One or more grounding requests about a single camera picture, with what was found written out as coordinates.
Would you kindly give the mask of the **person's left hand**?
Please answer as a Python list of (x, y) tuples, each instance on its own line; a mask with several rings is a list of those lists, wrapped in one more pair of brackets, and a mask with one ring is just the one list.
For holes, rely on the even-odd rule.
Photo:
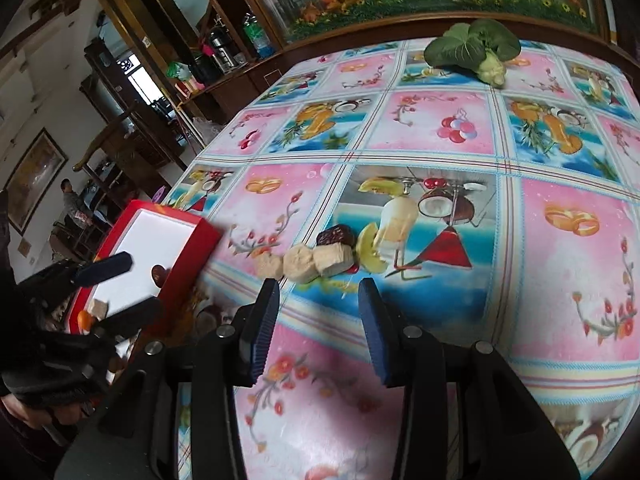
[(23, 404), (13, 394), (2, 396), (1, 402), (11, 416), (20, 422), (24, 422), (24, 424), (32, 429), (41, 429), (44, 426), (50, 425), (53, 419), (56, 419), (61, 425), (70, 426), (87, 417), (81, 404), (55, 406), (54, 408), (47, 408), (46, 410), (35, 410)]

